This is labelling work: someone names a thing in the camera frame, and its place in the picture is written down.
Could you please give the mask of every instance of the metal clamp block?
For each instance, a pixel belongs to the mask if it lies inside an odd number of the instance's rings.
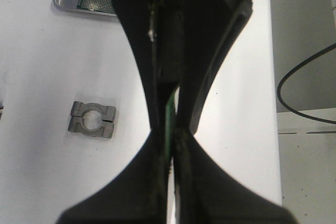
[[[90,129],[86,126],[86,115],[89,112],[98,112],[101,119],[95,129]],[[80,132],[86,136],[99,136],[112,138],[114,130],[114,118],[116,108],[113,106],[103,106],[97,103],[74,102],[71,109],[71,120],[68,131]]]

